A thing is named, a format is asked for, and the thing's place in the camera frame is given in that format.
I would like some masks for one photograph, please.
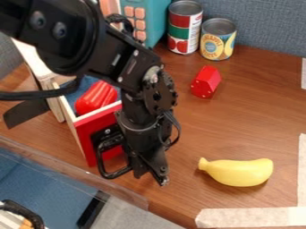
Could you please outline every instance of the white tape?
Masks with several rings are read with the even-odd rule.
[[[306,134],[300,135],[298,168],[298,207],[306,207]]]
[[[196,218],[198,228],[306,225],[306,208],[203,209]]]
[[[306,226],[306,135],[299,142],[298,207],[203,209],[195,221],[198,228]]]
[[[302,59],[302,89],[306,89],[306,58]]]

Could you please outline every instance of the wooden table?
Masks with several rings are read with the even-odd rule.
[[[234,56],[210,62],[199,53],[188,56],[156,48],[179,91],[175,109],[183,127],[180,142],[167,153],[170,184],[159,187],[150,174],[140,180],[129,173],[115,183],[148,198],[149,210],[187,228],[203,208],[267,208],[296,206],[298,137],[306,132],[306,92],[301,89],[302,59],[238,46]],[[200,68],[210,64],[222,83],[210,100],[194,97],[190,83]],[[1,82],[0,89],[33,89],[22,66]],[[1,102],[0,113],[16,103]],[[88,168],[68,126],[51,113],[43,114],[1,134],[37,148],[64,162]],[[271,158],[275,173],[265,184],[233,188],[197,170],[200,157],[208,160]]]

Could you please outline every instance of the toy banana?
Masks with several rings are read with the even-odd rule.
[[[217,160],[212,162],[201,158],[199,169],[206,171],[222,184],[251,187],[264,183],[273,173],[274,165],[273,161],[266,158],[253,161]]]

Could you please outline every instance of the red block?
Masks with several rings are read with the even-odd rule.
[[[199,98],[211,98],[221,82],[217,68],[204,66],[191,83],[191,93]]]

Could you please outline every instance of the food can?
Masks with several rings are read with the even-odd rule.
[[[200,53],[208,60],[228,59],[234,51],[237,29],[233,22],[224,18],[207,20],[202,26]]]
[[[169,5],[168,47],[171,51],[188,55],[199,47],[200,25],[203,18],[201,4],[178,1]]]

